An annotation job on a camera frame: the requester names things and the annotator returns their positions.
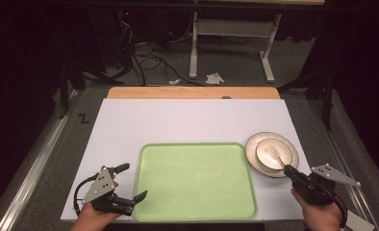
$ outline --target human hand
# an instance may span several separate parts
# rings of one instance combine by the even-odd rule
[[[121,214],[103,213],[94,210],[90,203],[84,205],[71,231],[101,231]]]
[[[300,204],[303,210],[304,223],[309,230],[340,230],[342,214],[336,203],[316,206],[307,203],[295,189],[291,189],[291,194]]]

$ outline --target white desk leg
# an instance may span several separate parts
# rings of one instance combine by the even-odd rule
[[[193,13],[192,25],[192,49],[190,52],[189,77],[191,79],[196,79],[196,69],[198,65],[198,51],[196,47],[198,39],[198,12]]]
[[[274,76],[273,76],[273,72],[271,72],[270,63],[268,62],[267,57],[268,57],[268,53],[270,52],[271,45],[274,42],[274,37],[276,36],[277,28],[279,27],[279,22],[280,22],[281,17],[282,17],[281,14],[276,14],[273,24],[270,28],[268,38],[267,38],[266,50],[260,52],[262,66],[264,67],[264,71],[265,71],[265,77],[269,83],[274,83]]]

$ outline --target green tray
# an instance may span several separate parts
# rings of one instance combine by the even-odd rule
[[[249,164],[239,143],[147,144],[135,207],[141,221],[246,219],[257,214]]]

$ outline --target white metal stand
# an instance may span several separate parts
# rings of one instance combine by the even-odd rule
[[[276,36],[281,16],[282,15],[280,14],[276,14],[272,22],[251,22],[198,19],[198,13],[195,12],[193,14],[192,24],[192,49],[189,63],[189,77],[191,79],[196,78],[198,63],[198,35],[256,37],[267,38],[266,49],[265,51],[260,51],[260,58],[267,81],[269,83],[274,83],[275,80],[267,57],[273,44],[274,37]]]

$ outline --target spoon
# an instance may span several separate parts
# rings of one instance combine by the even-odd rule
[[[271,159],[282,167],[282,169],[285,169],[285,163],[283,163],[282,159],[280,159],[279,153],[277,152],[277,149],[274,146],[270,146],[267,148],[267,157],[268,159]]]

